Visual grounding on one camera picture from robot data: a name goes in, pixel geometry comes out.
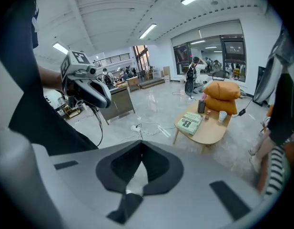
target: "book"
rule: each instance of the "book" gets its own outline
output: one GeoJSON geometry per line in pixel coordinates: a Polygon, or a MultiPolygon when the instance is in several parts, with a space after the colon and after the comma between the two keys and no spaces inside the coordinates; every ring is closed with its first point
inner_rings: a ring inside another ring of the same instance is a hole
{"type": "Polygon", "coordinates": [[[177,123],[177,128],[183,132],[194,135],[202,120],[203,116],[200,114],[187,112],[177,123]]]}

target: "striped fabric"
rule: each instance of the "striped fabric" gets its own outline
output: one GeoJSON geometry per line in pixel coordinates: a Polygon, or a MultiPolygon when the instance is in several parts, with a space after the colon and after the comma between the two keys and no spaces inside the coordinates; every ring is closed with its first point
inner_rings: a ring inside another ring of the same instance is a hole
{"type": "Polygon", "coordinates": [[[264,199],[276,193],[283,187],[284,182],[284,169],[283,169],[283,156],[284,149],[276,146],[269,154],[268,160],[268,183],[264,194],[264,199]]]}

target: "paper cup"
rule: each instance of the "paper cup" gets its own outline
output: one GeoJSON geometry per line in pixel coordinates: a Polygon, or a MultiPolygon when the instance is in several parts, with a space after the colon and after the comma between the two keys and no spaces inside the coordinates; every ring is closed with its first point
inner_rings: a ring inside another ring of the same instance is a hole
{"type": "Polygon", "coordinates": [[[219,113],[219,122],[223,122],[227,117],[227,113],[225,111],[220,111],[219,113]]]}

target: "railing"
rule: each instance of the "railing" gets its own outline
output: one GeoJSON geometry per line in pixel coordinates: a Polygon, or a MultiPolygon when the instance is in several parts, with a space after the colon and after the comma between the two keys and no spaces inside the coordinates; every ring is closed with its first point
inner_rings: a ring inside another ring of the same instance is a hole
{"type": "Polygon", "coordinates": [[[96,67],[102,67],[102,66],[106,66],[111,63],[118,63],[118,62],[122,62],[122,61],[125,61],[128,59],[130,59],[130,54],[125,53],[125,54],[116,55],[116,56],[113,56],[110,58],[101,59],[101,60],[95,61],[93,63],[96,67]]]}

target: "roller shade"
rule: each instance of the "roller shade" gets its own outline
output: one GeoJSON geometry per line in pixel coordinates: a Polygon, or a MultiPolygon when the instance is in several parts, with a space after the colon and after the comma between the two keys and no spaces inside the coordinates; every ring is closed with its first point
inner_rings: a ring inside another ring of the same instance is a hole
{"type": "Polygon", "coordinates": [[[198,28],[173,37],[171,39],[173,47],[205,37],[242,34],[242,29],[240,21],[227,21],[200,27],[200,32],[202,37],[198,28]]]}

